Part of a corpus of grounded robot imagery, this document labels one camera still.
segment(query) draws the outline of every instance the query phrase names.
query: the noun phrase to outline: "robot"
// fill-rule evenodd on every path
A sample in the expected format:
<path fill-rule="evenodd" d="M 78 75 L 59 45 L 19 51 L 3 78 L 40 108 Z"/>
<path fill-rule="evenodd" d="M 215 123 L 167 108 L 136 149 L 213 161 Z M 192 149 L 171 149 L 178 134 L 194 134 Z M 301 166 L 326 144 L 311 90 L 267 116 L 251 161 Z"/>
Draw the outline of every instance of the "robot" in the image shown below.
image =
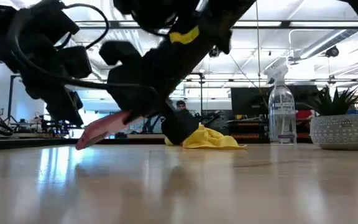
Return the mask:
<path fill-rule="evenodd" d="M 92 72 L 86 49 L 102 40 L 109 30 L 109 21 L 98 8 L 86 4 L 66 6 L 60 0 L 42 0 L 19 10 L 0 5 L 0 63 L 20 74 L 29 96 L 43 99 L 56 119 L 83 124 L 78 114 L 82 102 L 65 85 L 104 89 L 127 112 L 121 116 L 123 125 L 140 117 L 162 115 L 166 118 L 163 133 L 172 143 L 180 144 L 198 128 L 198 121 L 175 111 L 169 94 L 211 49 L 230 52 L 231 27 L 255 1 L 209 0 L 198 12 L 199 0 L 114 0 L 122 14 L 132 15 L 143 30 L 161 35 L 163 41 L 143 57 L 129 42 L 105 42 L 99 51 L 104 61 L 108 65 L 122 62 L 111 69 L 107 83 L 81 80 Z M 358 1 L 348 2 L 358 13 Z M 62 12 L 72 7 L 90 7 L 106 22 L 104 34 L 86 47 L 65 47 L 80 29 Z M 168 28 L 168 34 L 160 34 L 162 28 Z M 66 35 L 66 41 L 56 46 Z"/>

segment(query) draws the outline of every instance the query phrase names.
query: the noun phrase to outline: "yellow cloth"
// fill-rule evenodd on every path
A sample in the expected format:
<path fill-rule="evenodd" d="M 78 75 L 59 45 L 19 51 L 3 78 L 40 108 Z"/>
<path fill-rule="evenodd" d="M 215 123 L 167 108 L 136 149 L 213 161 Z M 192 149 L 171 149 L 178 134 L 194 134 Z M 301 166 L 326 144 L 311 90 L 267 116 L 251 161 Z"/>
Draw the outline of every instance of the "yellow cloth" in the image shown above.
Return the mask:
<path fill-rule="evenodd" d="M 165 138 L 165 144 L 173 144 Z M 183 147 L 187 149 L 245 149 L 246 146 L 239 146 L 237 141 L 231 136 L 223 134 L 199 125 L 198 129 L 184 140 Z"/>

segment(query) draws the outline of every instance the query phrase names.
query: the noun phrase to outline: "table surface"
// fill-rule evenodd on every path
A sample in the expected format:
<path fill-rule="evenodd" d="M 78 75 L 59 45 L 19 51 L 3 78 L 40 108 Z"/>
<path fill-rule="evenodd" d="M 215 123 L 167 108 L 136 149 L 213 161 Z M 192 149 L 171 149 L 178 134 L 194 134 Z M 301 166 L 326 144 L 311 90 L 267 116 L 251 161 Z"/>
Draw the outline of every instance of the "table surface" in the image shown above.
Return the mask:
<path fill-rule="evenodd" d="M 358 151 L 0 151 L 0 223 L 358 223 Z"/>

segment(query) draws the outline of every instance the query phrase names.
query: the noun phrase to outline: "textured planter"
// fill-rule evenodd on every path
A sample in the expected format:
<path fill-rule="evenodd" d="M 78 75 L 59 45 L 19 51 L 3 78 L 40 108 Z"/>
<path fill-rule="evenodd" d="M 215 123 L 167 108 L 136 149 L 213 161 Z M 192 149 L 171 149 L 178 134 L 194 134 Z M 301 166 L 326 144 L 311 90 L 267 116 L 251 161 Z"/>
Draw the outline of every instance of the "textured planter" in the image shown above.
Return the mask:
<path fill-rule="evenodd" d="M 322 149 L 358 150 L 358 114 L 313 118 L 310 136 Z"/>

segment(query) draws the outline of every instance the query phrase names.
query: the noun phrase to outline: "potted plant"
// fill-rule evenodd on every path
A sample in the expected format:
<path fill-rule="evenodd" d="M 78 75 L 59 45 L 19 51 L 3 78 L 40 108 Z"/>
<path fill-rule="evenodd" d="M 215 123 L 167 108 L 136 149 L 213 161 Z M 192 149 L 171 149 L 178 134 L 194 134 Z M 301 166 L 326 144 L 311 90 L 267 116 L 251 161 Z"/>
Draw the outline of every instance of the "potted plant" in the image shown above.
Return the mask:
<path fill-rule="evenodd" d="M 311 120 L 310 136 L 313 144 L 322 149 L 358 150 L 358 114 L 346 114 L 358 96 L 356 89 L 338 93 L 331 99 L 329 88 L 323 88 L 310 106 L 319 116 Z"/>

